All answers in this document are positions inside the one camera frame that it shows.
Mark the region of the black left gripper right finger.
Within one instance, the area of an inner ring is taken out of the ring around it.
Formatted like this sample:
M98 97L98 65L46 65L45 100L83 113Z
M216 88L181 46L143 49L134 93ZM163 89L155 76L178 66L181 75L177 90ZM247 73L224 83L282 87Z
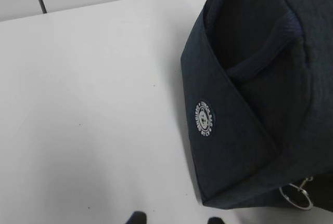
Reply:
M225 224L225 222L220 217L210 217L208 224Z

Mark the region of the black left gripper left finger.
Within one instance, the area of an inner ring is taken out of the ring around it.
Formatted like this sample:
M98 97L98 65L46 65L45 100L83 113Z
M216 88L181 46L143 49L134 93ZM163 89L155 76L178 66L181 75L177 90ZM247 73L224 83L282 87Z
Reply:
M134 211L130 218L126 221L126 224L146 224L147 215L141 211Z

